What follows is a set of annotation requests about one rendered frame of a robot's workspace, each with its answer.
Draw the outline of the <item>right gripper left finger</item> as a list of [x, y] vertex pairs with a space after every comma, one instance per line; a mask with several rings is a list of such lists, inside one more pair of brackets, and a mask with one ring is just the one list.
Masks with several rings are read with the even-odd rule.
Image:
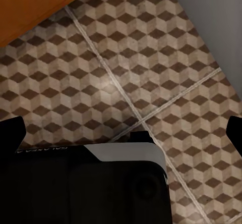
[[26, 135], [21, 116], [0, 122], [0, 177]]

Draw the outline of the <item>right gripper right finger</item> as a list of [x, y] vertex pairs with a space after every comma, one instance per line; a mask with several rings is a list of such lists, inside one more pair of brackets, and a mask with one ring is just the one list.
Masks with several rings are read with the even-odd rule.
[[230, 116], [226, 134], [242, 157], [242, 118]]

